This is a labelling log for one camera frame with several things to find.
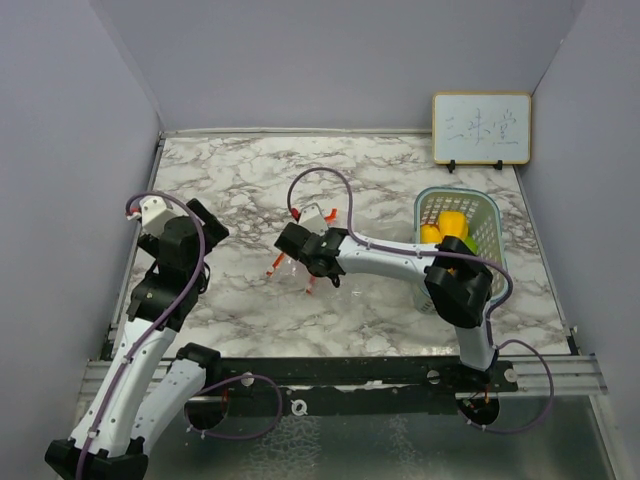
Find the clear orange-zip bag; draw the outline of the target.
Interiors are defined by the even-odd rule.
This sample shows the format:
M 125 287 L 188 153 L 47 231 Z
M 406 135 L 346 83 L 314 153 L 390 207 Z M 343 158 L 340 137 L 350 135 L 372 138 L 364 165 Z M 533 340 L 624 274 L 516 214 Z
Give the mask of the clear orange-zip bag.
M 294 209 L 295 223 L 300 209 Z M 328 228 L 346 227 L 347 216 L 344 209 L 331 208 L 326 211 L 322 210 L 322 212 Z M 302 263 L 284 253 L 278 255 L 266 271 L 266 275 L 272 283 L 292 288 L 295 292 L 300 292 L 309 298 L 321 300 L 324 304 L 336 304 L 338 307 L 343 308 L 346 306 L 352 308 L 357 301 L 369 300 L 371 295 L 378 289 L 380 283 L 373 276 L 355 274 L 342 277 L 341 286 L 335 288 L 329 279 L 312 276 Z

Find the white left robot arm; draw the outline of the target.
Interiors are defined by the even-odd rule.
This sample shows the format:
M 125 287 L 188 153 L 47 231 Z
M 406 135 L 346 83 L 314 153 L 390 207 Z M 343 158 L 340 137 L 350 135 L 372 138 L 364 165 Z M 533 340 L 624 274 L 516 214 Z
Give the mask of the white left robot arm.
M 54 440 L 46 463 L 62 479 L 141 479 L 159 436 L 190 395 L 220 385 L 218 352 L 191 345 L 150 392 L 165 352 L 209 285 L 205 257 L 229 231 L 197 199 L 182 203 L 144 192 L 128 200 L 138 221 L 138 246 L 152 267 L 131 293 L 114 359 L 98 392 L 72 433 Z

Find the yellow toy bell pepper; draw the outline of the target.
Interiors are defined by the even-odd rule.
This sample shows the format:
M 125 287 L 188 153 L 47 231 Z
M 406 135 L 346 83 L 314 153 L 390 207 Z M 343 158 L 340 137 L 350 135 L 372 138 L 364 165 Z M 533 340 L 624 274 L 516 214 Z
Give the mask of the yellow toy bell pepper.
M 467 218 L 459 211 L 442 211 L 437 226 L 442 237 L 453 236 L 465 240 L 469 236 Z

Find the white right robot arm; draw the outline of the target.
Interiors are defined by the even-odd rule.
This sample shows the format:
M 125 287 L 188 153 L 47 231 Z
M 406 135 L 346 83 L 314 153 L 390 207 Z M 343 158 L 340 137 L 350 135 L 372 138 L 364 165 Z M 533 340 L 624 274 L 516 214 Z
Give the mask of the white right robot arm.
M 347 274 L 370 274 L 425 287 L 439 317 L 455 328 L 461 383 L 481 391 L 494 381 L 497 353 L 486 321 L 493 275 L 462 240 L 446 236 L 436 244 L 377 244 L 358 241 L 342 228 L 319 235 L 290 222 L 275 247 L 312 276 L 329 279 L 334 287 Z

